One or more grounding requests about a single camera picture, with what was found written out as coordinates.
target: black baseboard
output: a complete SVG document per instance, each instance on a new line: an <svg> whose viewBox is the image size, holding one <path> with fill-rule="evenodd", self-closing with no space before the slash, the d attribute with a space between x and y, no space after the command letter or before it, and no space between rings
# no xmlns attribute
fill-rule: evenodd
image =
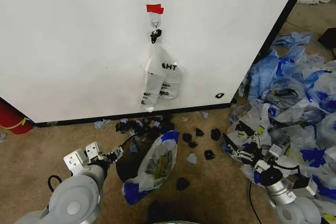
<svg viewBox="0 0 336 224"><path fill-rule="evenodd" d="M81 123L93 123L96 121L102 121L103 119L110 120L119 120L122 118L143 118L146 116L156 116L156 115L167 115L167 114L175 114L175 113L186 113L186 112L195 112L202 110L214 110L214 109L224 109L231 106L232 103L221 103L214 105L206 105L206 106L196 106L190 108L181 108L181 109L172 109L172 110L159 110L153 112L141 112L141 113L132 113L132 114L122 114L122 115L110 115L110 116L101 116L98 118L84 118L84 119L74 119L74 120L66 120L66 121L58 121L58 122L44 122L44 123L35 123L37 127L49 127L49 126L59 126L59 125L71 125L71 124L81 124Z"/></svg>

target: yellow stripe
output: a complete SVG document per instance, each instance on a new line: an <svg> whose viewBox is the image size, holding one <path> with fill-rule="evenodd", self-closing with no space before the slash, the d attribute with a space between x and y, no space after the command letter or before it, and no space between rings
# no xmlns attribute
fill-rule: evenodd
<svg viewBox="0 0 336 224"><path fill-rule="evenodd" d="M11 127L3 127L2 126L2 127L7 129L7 130L11 130L11 129L14 129L14 128L20 126L20 125L24 125L27 120L29 120L29 118L23 118L19 123L15 124L14 126L11 126Z"/></svg>

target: black debris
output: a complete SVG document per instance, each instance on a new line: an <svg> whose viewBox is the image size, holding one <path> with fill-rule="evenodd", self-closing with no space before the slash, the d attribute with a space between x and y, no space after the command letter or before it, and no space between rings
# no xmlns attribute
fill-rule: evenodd
<svg viewBox="0 0 336 224"><path fill-rule="evenodd" d="M195 142L189 142L188 145L190 148L195 148L198 144Z"/></svg>
<svg viewBox="0 0 336 224"><path fill-rule="evenodd" d="M215 158L215 154L211 150L206 150L204 152L204 157L205 157L206 160L212 160L212 159Z"/></svg>
<svg viewBox="0 0 336 224"><path fill-rule="evenodd" d="M182 135L182 139L186 143L189 143L191 141L191 138L192 138L192 136L189 133L183 133L183 135Z"/></svg>
<svg viewBox="0 0 336 224"><path fill-rule="evenodd" d="M128 130L133 131L137 136L148 137L149 140L156 140L161 134L164 134L175 128L175 125L170 122L172 116L151 116L143 118L141 123L137 123L135 120L128 120L127 122L119 122L116 124L115 131L125 133ZM159 122L159 127L151 127L152 122Z"/></svg>
<svg viewBox="0 0 336 224"><path fill-rule="evenodd" d="M203 136L203 135L204 135L203 131L199 128L196 128L196 136Z"/></svg>
<svg viewBox="0 0 336 224"><path fill-rule="evenodd" d="M189 181L185 178L179 178L176 183L176 189L178 191L183 191L185 188L187 188L190 185Z"/></svg>
<svg viewBox="0 0 336 224"><path fill-rule="evenodd" d="M211 130L211 138L215 141L218 141L221 136L221 132L219 129L213 129Z"/></svg>

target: blue and white plastic bag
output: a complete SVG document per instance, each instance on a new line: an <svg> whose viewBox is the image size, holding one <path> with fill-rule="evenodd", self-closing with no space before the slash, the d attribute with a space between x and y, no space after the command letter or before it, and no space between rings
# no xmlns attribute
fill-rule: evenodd
<svg viewBox="0 0 336 224"><path fill-rule="evenodd" d="M122 193L129 205L139 202L168 178L176 162L179 132L169 131L158 137L143 159L138 175L128 179Z"/></svg>

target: pile of plastic bags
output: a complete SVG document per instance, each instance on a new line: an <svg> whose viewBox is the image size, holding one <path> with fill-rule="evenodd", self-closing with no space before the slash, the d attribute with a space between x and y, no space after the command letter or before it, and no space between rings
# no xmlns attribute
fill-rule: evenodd
<svg viewBox="0 0 336 224"><path fill-rule="evenodd" d="M301 173L318 185L316 200L336 204L336 60L325 62L320 55L307 55L297 45L308 41L307 34L279 38L278 44L290 47L288 53L280 58L272 49L251 67L246 78L250 79L249 103L232 112L227 135L241 148L255 142L237 130L236 125L243 122L258 133L264 154L272 144L289 141L278 163L300 165ZM241 170L260 185L251 166L243 165ZM284 177L296 172L281 171Z"/></svg>

